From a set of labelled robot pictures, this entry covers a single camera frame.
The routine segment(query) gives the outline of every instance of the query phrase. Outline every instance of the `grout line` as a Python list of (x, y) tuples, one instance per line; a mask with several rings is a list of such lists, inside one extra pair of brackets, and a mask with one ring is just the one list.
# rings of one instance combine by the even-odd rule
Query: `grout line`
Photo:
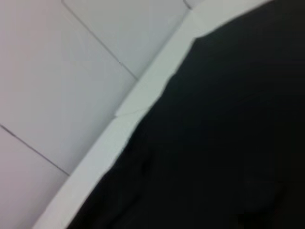
[(62, 5), (67, 9), (67, 11), (70, 12), (70, 14), (73, 15), (73, 17), (83, 26), (85, 29), (96, 39), (96, 41), (103, 46), (104, 49), (106, 49), (107, 52), (136, 80), (139, 81), (139, 79), (132, 73), (132, 71), (125, 65), (123, 64), (115, 55), (114, 53), (100, 40), (98, 36), (95, 35), (93, 31), (90, 30), (90, 28), (80, 19), (79, 16), (77, 16), (76, 13), (74, 13), (73, 10), (65, 3), (64, 0), (61, 0)]
[(29, 144), (27, 144), (25, 141), (23, 141), (21, 138), (19, 138), (18, 136), (16, 136), (12, 131), (10, 131), (8, 128), (6, 128), (5, 126), (0, 124), (0, 127), (6, 131), (8, 134), (10, 134), (11, 136), (13, 136), (14, 138), (16, 138), (17, 140), (19, 140), (20, 142), (22, 142), (27, 148), (31, 149), (32, 151), (34, 151), (36, 154), (38, 154), (39, 156), (41, 156), (42, 158), (44, 158), (46, 161), (48, 161), (51, 165), (55, 166), (56, 168), (58, 168), (61, 172), (63, 172), (64, 174), (66, 174), (67, 176), (70, 176), (66, 171), (64, 171), (62, 168), (58, 167), (56, 164), (54, 164), (52, 161), (50, 161), (48, 158), (46, 158), (44, 155), (42, 155), (40, 152), (38, 152), (36, 149), (34, 149), (32, 146), (30, 146)]
[(187, 7), (189, 10), (192, 9), (191, 5), (190, 5), (186, 0), (183, 0), (183, 3), (186, 5), (186, 7)]

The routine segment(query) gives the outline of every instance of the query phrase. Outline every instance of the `white surface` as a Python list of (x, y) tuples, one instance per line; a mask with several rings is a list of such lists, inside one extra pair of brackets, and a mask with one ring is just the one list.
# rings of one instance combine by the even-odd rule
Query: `white surface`
[(0, 122), (71, 173), (134, 78), (59, 0), (3, 0)]
[(196, 37), (207, 35), (267, 0), (205, 0), (186, 16), (182, 25), (129, 93), (116, 116), (151, 107), (184, 60)]
[(67, 176), (0, 128), (0, 228), (30, 229)]
[(101, 177), (121, 153), (134, 128), (146, 114), (114, 119), (48, 205), (34, 229), (65, 229)]
[(64, 0), (139, 77), (188, 11), (182, 0)]

